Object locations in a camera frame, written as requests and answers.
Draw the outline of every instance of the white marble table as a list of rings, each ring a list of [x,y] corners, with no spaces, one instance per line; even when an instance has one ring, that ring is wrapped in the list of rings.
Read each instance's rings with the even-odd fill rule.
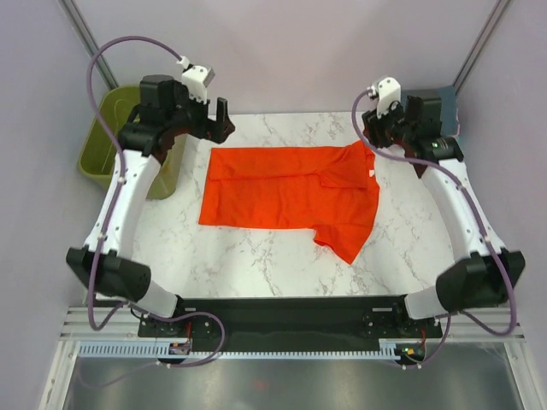
[[[357,140],[350,115],[234,115],[225,147],[346,145]],[[352,265],[314,244],[311,230],[199,226],[214,145],[188,138],[176,192],[147,201],[134,260],[183,297],[401,294],[434,284],[452,262],[436,204],[407,164],[376,159],[381,188],[373,232]]]

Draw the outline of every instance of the orange fabric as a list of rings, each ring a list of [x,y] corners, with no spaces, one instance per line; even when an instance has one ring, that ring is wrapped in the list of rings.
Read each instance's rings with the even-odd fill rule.
[[[351,263],[373,229],[374,154],[347,147],[215,148],[201,225],[312,228],[315,242]]]

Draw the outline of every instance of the white wall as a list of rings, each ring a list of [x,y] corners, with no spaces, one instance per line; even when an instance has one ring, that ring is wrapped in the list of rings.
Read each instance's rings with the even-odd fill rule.
[[[547,2],[510,6],[459,98],[470,178],[526,270],[519,318],[547,381]]]
[[[75,0],[98,43],[159,39],[217,74],[234,114],[348,111],[383,75],[450,85],[495,0]],[[177,75],[149,44],[107,52],[121,84]]]
[[[92,119],[88,57],[56,0],[9,2],[0,56],[0,407],[29,410],[67,306],[83,296],[65,254],[103,195],[75,167]]]

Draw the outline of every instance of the gray floor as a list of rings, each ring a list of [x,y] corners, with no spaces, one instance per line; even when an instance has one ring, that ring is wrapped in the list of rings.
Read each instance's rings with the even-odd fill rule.
[[[100,384],[142,360],[81,359]],[[344,360],[218,360],[192,369],[151,367],[100,390],[73,381],[66,409],[522,409],[500,348],[445,346],[419,371]]]

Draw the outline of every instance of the plastic container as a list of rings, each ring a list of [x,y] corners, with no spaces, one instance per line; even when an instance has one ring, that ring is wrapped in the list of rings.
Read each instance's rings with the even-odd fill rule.
[[[140,102],[137,85],[119,87],[109,92],[99,110],[110,129],[115,134],[126,123],[131,109]],[[160,172],[150,186],[147,198],[164,199],[171,196],[179,180],[180,163],[185,150],[186,135],[175,139],[163,162]],[[93,121],[84,148],[78,159],[78,169],[89,179],[94,180],[105,190],[109,188],[114,168],[116,150],[97,119]]]

